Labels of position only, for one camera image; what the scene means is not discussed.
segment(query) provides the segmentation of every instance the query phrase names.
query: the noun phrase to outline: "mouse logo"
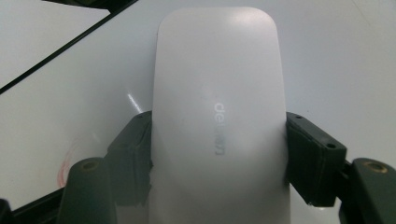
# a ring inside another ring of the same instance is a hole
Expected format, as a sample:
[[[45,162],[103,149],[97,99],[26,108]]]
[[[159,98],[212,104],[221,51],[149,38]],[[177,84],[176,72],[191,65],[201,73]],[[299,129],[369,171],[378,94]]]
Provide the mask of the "mouse logo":
[[[225,108],[224,104],[216,103],[215,104],[215,153],[216,155],[224,155],[225,154],[225,135],[224,135],[224,126],[225,126]]]

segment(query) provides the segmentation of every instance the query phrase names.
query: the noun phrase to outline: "white computer mouse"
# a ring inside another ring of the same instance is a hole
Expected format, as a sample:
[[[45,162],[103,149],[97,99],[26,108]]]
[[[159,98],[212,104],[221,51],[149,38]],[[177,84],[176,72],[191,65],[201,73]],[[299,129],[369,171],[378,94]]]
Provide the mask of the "white computer mouse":
[[[286,109],[274,21],[185,8],[160,25],[151,224],[290,223]]]

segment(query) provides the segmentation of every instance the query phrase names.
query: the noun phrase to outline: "white surface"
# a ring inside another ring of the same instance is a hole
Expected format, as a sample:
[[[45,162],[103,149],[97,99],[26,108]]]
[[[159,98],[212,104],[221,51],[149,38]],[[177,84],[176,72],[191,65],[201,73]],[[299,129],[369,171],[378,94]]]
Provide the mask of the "white surface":
[[[0,88],[108,15],[45,1],[0,1]]]
[[[157,29],[181,7],[267,12],[278,30],[287,110],[340,140],[349,159],[396,166],[395,4],[140,0],[0,95],[0,197],[17,208],[57,189],[69,148],[77,148],[72,161],[103,155],[135,104],[151,109]],[[338,223],[337,210],[307,207],[291,194],[291,223]]]
[[[186,8],[158,32],[149,223],[290,224],[286,107],[274,21]]]

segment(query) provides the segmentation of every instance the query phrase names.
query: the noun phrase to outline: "white table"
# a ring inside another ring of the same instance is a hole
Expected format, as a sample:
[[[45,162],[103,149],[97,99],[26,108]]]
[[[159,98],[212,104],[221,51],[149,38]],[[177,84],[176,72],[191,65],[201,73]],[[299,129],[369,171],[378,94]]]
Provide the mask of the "white table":
[[[349,160],[396,166],[394,1],[140,0],[0,95],[0,197],[15,209],[56,190],[73,162],[105,155],[126,122],[151,109],[163,17],[237,6],[276,22],[288,111],[345,144]],[[292,191],[292,223],[337,223],[337,212]]]

